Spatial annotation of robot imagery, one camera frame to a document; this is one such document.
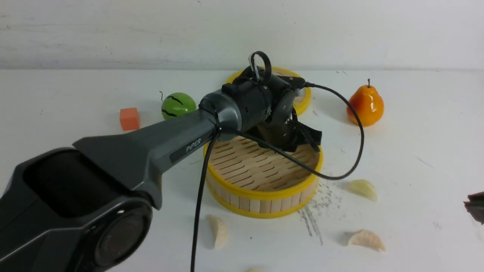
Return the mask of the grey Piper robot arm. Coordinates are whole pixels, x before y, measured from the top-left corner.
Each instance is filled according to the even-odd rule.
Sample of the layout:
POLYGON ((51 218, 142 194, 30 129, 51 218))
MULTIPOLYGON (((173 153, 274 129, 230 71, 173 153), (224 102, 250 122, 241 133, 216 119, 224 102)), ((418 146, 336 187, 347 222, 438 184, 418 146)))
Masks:
POLYGON ((207 142, 236 135, 261 147, 315 151, 321 131, 298 122, 304 79, 237 79, 191 113, 126 134, 81 138, 19 164, 1 197, 2 272, 105 272, 143 243, 161 177, 207 142))

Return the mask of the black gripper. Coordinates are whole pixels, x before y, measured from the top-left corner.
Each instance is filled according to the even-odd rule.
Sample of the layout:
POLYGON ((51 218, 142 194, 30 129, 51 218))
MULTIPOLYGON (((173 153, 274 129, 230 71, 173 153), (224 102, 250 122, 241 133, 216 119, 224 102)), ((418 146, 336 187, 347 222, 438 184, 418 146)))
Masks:
POLYGON ((284 152, 293 153, 298 146, 308 144, 320 153, 322 131, 291 121, 296 115, 293 103, 298 90, 278 76, 271 76, 266 86, 271 91, 271 112, 257 125, 261 138, 284 152))

